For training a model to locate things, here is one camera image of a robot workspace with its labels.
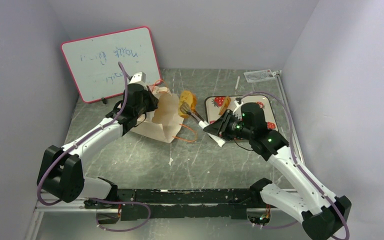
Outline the paper bag with orange handles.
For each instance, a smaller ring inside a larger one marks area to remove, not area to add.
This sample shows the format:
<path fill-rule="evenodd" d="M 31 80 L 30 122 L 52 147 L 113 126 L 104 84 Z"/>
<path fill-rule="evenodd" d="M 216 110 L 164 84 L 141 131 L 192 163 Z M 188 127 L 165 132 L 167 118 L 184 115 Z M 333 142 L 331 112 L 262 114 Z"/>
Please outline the paper bag with orange handles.
<path fill-rule="evenodd" d="M 163 82 L 162 79 L 159 79 L 149 86 L 151 93 L 158 99 L 157 109 L 141 115 L 138 119 L 138 126 L 130 131 L 164 143 L 171 143 L 174 139 L 187 143 L 195 142 L 198 138 L 197 132 L 185 125 L 184 118 L 178 114 L 178 95 L 172 93 L 168 85 L 158 86 Z M 192 131 L 194 138 L 179 137 L 178 133 L 181 128 Z"/>

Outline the yellow fake bread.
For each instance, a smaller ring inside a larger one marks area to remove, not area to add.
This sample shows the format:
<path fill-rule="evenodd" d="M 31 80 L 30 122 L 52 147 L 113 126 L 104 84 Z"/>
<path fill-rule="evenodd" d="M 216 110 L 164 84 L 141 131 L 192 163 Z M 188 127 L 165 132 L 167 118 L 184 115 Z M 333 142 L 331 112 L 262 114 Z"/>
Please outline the yellow fake bread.
<path fill-rule="evenodd" d="M 197 98 L 189 90 L 184 90 L 179 97 L 178 115 L 184 119 L 189 117 L 189 113 L 196 112 Z"/>

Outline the metal serving tongs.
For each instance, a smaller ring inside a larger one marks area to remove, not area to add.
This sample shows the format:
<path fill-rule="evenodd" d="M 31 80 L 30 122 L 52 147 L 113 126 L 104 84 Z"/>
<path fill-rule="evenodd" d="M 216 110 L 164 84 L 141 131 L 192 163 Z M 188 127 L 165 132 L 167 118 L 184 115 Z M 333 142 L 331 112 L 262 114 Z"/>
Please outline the metal serving tongs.
<path fill-rule="evenodd" d="M 204 130 L 205 127 L 208 127 L 210 124 L 205 121 L 196 111 L 192 110 L 192 108 L 186 103 L 182 102 L 178 108 L 180 111 L 180 116 L 183 118 L 192 118 L 198 126 Z M 219 147 L 223 147 L 226 144 L 226 141 L 220 138 L 219 136 L 213 135 L 211 133 L 206 132 L 206 134 L 213 139 Z"/>

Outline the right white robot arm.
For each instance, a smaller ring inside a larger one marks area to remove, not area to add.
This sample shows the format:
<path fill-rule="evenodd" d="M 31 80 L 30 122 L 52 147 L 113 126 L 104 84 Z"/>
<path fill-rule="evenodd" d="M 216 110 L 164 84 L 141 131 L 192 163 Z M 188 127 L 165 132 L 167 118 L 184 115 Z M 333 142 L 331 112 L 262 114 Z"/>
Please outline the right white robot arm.
<path fill-rule="evenodd" d="M 263 178 L 254 184 L 250 202 L 255 207 L 277 207 L 300 223 L 312 240 L 336 240 L 340 229 L 345 230 L 344 239 L 349 239 L 351 201 L 345 195 L 338 197 L 298 161 L 292 143 L 268 127 L 264 110 L 257 103 L 243 104 L 240 113 L 241 118 L 237 118 L 228 109 L 203 131 L 224 141 L 247 140 L 252 151 L 280 171 L 297 192 L 289 193 Z"/>

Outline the orange fake bread piece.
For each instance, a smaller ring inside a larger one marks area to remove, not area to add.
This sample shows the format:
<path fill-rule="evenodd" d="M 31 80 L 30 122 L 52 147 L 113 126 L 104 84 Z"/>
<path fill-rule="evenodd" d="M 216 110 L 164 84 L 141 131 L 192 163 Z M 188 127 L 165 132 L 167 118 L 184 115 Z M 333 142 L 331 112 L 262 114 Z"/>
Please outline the orange fake bread piece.
<path fill-rule="evenodd" d="M 231 103 L 231 98 L 229 96 L 225 96 L 223 99 L 223 102 L 220 106 L 219 115 L 223 115 L 225 111 L 228 109 L 229 105 Z"/>

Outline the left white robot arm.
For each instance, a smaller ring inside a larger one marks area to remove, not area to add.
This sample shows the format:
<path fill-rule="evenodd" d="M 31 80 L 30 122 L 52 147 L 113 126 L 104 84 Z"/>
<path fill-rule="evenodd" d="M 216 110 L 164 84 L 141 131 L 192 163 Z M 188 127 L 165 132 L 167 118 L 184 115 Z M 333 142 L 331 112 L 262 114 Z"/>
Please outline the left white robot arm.
<path fill-rule="evenodd" d="M 136 127 L 139 117 L 156 110 L 158 102 L 148 86 L 130 83 L 123 99 L 92 130 L 62 147 L 48 147 L 37 179 L 38 200 L 50 205 L 41 197 L 41 191 L 46 191 L 57 197 L 58 202 L 92 198 L 106 208 L 114 207 L 119 200 L 117 186 L 103 178 L 86 177 L 83 164 Z"/>

